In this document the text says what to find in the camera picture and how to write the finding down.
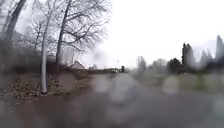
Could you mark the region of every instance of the sky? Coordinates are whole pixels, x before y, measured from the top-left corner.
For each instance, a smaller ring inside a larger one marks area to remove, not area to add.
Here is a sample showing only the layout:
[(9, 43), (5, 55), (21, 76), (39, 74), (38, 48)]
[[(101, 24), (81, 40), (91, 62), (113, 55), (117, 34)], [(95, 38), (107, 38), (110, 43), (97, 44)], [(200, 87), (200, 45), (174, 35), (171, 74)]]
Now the sky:
[(107, 39), (80, 61), (133, 68), (138, 56), (148, 64), (180, 59), (184, 42), (194, 47), (196, 58), (202, 49), (214, 55), (217, 35), (224, 38), (223, 5), (222, 0), (113, 0)]

